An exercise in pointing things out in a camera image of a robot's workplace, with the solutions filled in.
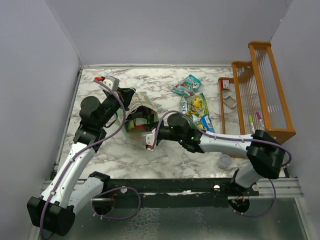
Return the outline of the green paper gift bag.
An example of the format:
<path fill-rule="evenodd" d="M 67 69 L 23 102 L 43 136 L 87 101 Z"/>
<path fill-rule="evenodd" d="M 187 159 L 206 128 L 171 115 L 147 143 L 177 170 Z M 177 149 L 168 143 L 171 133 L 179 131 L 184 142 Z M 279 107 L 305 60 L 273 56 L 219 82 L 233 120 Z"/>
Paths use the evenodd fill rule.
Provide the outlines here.
<path fill-rule="evenodd" d="M 135 91 L 125 112 L 126 120 L 122 131 L 137 144 L 141 134 L 151 131 L 159 121 L 158 112 L 146 91 Z"/>

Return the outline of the yellow green Fox's candy bag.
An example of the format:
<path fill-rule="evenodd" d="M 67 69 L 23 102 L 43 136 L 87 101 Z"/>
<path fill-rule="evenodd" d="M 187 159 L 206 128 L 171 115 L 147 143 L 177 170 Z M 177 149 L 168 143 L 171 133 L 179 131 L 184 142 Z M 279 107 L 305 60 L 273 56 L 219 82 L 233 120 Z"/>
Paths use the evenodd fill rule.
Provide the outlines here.
<path fill-rule="evenodd" d="M 181 97 L 180 105 L 181 105 L 181 112 L 186 116 L 190 117 L 192 115 L 192 98 L 191 97 Z"/>

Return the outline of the green orange Fox's candy bag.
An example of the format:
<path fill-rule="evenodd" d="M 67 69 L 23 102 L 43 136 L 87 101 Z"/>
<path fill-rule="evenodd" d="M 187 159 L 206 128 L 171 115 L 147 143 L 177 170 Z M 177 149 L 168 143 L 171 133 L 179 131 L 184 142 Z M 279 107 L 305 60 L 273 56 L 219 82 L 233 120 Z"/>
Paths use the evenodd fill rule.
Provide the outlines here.
<path fill-rule="evenodd" d="M 186 99 L 186 115 L 195 123 L 200 124 L 201 118 L 208 115 L 209 110 L 204 94 L 201 92 Z"/>

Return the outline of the blue snack packet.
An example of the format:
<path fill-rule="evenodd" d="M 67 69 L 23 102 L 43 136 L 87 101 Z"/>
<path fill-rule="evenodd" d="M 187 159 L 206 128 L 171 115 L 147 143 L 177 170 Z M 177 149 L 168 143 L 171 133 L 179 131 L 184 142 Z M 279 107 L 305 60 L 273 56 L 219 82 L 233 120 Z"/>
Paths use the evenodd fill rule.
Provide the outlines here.
<path fill-rule="evenodd" d="M 215 133 L 215 129 L 213 127 L 212 121 L 210 119 L 209 114 L 204 114 L 201 118 L 200 118 L 200 123 L 202 124 L 202 128 L 205 131 L 209 131 L 211 133 Z"/>

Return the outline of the teal Fox's candy bag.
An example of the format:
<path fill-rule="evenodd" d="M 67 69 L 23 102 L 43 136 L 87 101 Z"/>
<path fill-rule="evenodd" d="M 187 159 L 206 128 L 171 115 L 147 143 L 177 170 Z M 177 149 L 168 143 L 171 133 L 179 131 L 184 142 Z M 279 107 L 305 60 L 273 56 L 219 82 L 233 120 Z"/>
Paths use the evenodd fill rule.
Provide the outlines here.
<path fill-rule="evenodd" d="M 194 95 L 202 86 L 202 82 L 192 74 L 184 78 L 179 84 L 175 85 L 171 91 L 179 96 L 188 98 Z"/>

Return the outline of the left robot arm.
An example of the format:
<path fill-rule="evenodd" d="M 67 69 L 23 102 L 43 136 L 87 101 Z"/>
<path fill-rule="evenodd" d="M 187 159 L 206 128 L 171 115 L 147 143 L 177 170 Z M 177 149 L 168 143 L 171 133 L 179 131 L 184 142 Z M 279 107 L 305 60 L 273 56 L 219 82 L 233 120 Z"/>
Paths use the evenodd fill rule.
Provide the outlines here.
<path fill-rule="evenodd" d="M 135 94 L 134 88 L 105 90 L 106 99 L 100 102 L 95 96 L 87 96 L 80 103 L 79 127 L 73 144 L 55 178 L 39 197 L 31 197 L 27 210 L 34 226 L 39 227 L 43 240 L 52 235 L 65 236 L 72 228 L 76 214 L 96 195 L 106 197 L 111 186 L 109 176 L 95 173 L 80 187 L 76 184 L 89 161 L 98 152 L 101 144 L 117 134 L 107 135 L 105 126 L 117 114 L 125 111 Z"/>

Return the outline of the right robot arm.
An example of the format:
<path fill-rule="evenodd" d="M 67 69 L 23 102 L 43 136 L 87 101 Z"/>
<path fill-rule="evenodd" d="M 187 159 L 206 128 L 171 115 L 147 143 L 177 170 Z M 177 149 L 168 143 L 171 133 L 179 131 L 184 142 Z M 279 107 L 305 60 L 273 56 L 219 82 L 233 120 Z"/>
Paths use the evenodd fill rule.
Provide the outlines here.
<path fill-rule="evenodd" d="M 160 141 L 177 142 L 191 153 L 230 153 L 249 159 L 235 171 L 225 192 L 240 196 L 261 179 L 276 180 L 286 151 L 267 132 L 252 134 L 218 134 L 191 127 L 191 119 L 178 111 L 170 111 L 167 125 L 160 119 L 155 128 L 141 135 L 146 149 L 152 151 Z"/>

